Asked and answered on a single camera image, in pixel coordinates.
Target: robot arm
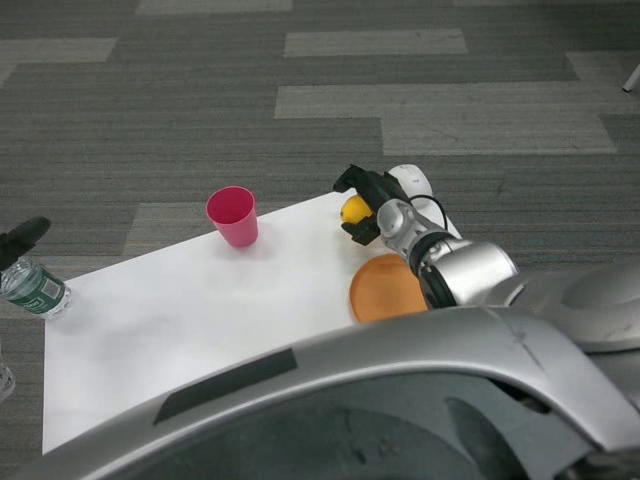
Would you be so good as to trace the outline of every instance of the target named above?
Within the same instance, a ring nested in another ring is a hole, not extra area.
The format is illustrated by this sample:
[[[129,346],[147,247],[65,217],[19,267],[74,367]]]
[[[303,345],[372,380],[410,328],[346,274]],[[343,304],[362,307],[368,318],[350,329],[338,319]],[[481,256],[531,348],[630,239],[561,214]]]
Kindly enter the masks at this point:
[[[386,202],[376,218],[382,241],[411,267],[431,308],[481,304],[518,273],[499,246],[455,238],[402,200]]]
[[[518,273],[497,245],[458,239],[418,213],[389,173],[380,175],[352,165],[334,190],[351,187],[374,215],[357,225],[343,224],[343,229],[365,245],[379,235],[418,277],[430,308],[481,304],[493,287]]]

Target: plastic cup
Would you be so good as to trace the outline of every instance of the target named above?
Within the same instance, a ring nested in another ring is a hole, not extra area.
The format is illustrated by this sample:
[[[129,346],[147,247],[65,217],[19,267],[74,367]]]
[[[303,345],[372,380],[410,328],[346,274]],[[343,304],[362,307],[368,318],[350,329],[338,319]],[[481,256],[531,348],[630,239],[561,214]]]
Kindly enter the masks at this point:
[[[258,238],[256,199],[246,188],[225,187],[207,201],[207,216],[230,245],[248,247]]]

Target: black cable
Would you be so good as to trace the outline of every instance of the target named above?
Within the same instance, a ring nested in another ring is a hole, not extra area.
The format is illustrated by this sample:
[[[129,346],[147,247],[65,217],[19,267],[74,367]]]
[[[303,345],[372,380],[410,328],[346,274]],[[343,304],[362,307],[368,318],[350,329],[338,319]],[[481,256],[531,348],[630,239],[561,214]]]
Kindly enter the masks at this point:
[[[432,197],[431,195],[414,195],[413,197],[411,197],[409,199],[409,201],[413,204],[413,201],[416,198],[425,198],[427,200],[431,200],[433,203],[438,205],[438,208],[440,209],[440,212],[442,213],[442,220],[444,222],[444,229],[445,230],[449,230],[449,222],[447,221],[447,212],[445,212],[444,207],[440,203],[440,200],[438,200],[436,197]]]

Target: water bottle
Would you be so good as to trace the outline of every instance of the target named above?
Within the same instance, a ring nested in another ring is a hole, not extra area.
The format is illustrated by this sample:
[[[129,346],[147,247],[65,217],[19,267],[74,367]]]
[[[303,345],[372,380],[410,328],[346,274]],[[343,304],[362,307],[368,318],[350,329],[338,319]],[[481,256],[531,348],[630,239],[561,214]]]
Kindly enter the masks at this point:
[[[0,235],[0,298],[45,320],[59,316],[71,299],[62,280],[24,256],[50,226],[48,219],[36,217]]]
[[[51,320],[66,309],[71,290],[42,265],[29,257],[20,257],[2,272],[0,298]]]

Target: gray carpet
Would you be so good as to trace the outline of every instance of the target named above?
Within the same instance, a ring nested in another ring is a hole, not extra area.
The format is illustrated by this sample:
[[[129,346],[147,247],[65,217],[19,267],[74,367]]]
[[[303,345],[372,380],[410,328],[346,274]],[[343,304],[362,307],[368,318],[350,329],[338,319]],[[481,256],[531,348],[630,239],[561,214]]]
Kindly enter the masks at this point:
[[[638,2],[4,0],[0,230],[49,216],[36,253],[70,278],[207,232],[224,185],[266,212],[415,163],[526,268],[624,259],[638,62]],[[7,305],[0,336],[4,477],[39,455],[44,339]]]

